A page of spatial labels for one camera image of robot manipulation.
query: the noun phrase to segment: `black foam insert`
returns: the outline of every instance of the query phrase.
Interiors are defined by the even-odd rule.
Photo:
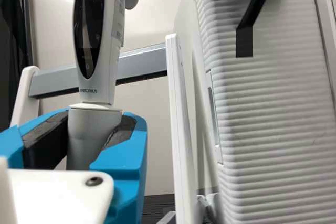
[[[67,155],[68,111],[58,113],[23,136],[25,169],[54,169]]]

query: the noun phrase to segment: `gray metal bar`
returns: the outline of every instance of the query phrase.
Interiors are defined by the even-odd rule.
[[[124,84],[166,76],[165,44],[141,48],[120,54],[117,84]],[[54,97],[78,92],[78,77],[75,65],[51,70],[40,70],[32,78],[29,96]]]
[[[176,213],[169,212],[156,224],[176,224]]]
[[[33,50],[31,48],[32,35],[30,33],[30,10],[29,10],[29,0],[22,0],[23,4],[23,14],[25,20],[25,33],[26,33],[26,45],[27,45],[27,56],[28,56],[28,65],[34,65],[33,60]]]

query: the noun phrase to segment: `ribbed white surface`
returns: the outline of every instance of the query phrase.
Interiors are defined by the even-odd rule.
[[[315,2],[267,0],[254,57],[236,59],[249,1],[196,0],[226,223],[336,223],[336,121]]]

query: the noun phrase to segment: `white plastic part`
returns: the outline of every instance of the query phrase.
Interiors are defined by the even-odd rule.
[[[267,0],[254,57],[237,59],[235,30],[249,2],[182,0],[175,23],[189,62],[197,15],[212,71],[224,223],[336,223],[335,110],[315,1]]]
[[[88,170],[120,123],[121,115],[121,110],[111,106],[87,103],[70,106],[67,169]]]
[[[128,9],[133,8],[138,0],[127,0]],[[86,79],[76,58],[79,81],[79,93],[82,102],[106,103],[113,105],[117,63],[120,48],[123,46],[124,10],[126,0],[105,0],[104,20],[99,57],[90,79]]]
[[[0,223],[17,224],[8,164],[4,157],[0,157]]]
[[[202,223],[196,196],[183,63],[177,35],[166,36],[176,223]]]
[[[29,97],[30,83],[33,75],[39,71],[38,67],[30,66],[23,69],[16,94],[16,100],[11,119],[11,127],[20,126],[38,116],[40,100]]]
[[[113,197],[106,173],[10,169],[18,224],[102,224]],[[90,178],[102,183],[89,187]]]

